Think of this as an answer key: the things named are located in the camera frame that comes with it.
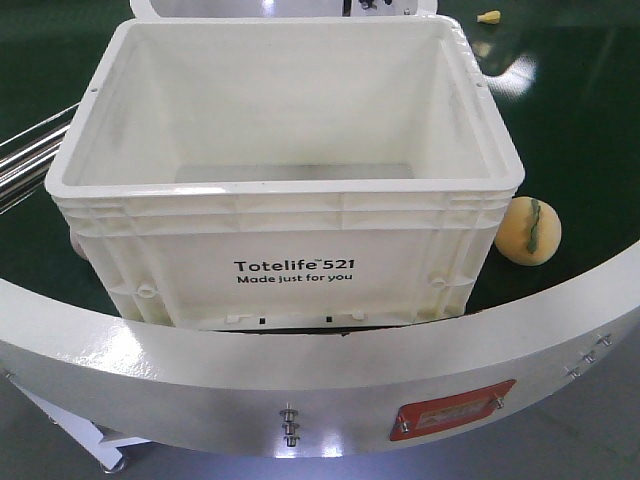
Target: metal pipe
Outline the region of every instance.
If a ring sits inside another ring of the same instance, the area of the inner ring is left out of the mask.
[[[42,183],[69,130],[69,123],[57,126],[0,159],[0,214],[27,198]]]
[[[25,161],[28,161],[33,155],[38,155],[43,150],[49,148],[52,144],[59,144],[65,133],[69,130],[69,123],[65,122],[61,126],[44,134],[43,136],[28,143],[24,147],[15,152],[10,153],[4,158],[0,158],[0,178],[3,178],[7,172],[11,172]]]

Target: floor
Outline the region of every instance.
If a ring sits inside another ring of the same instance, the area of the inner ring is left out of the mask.
[[[420,447],[332,459],[232,457],[127,447],[122,480],[640,479],[640,328],[564,390],[518,414]],[[91,480],[97,462],[8,381],[0,381],[0,479]]]

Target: small yellow object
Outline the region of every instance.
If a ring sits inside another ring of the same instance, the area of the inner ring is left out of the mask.
[[[495,245],[512,262],[535,266],[556,253],[561,238],[560,218],[550,205],[531,197],[517,197],[507,208]]]
[[[478,23],[488,23],[490,25],[500,23],[500,10],[491,10],[490,12],[478,15]]]

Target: red sticker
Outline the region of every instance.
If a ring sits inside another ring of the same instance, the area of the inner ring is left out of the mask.
[[[395,442],[420,437],[488,417],[502,408],[504,397],[515,383],[507,380],[451,397],[404,405],[398,410],[389,439]]]

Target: green conveyor belt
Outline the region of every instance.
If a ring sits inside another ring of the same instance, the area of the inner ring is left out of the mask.
[[[500,9],[500,25],[475,15]],[[494,249],[467,311],[579,275],[640,238],[640,8],[635,2],[440,2],[462,24],[525,165],[519,195],[556,208],[563,240],[547,264]],[[126,0],[0,4],[0,139],[77,102]],[[43,188],[0,216],[0,277],[115,314]]]

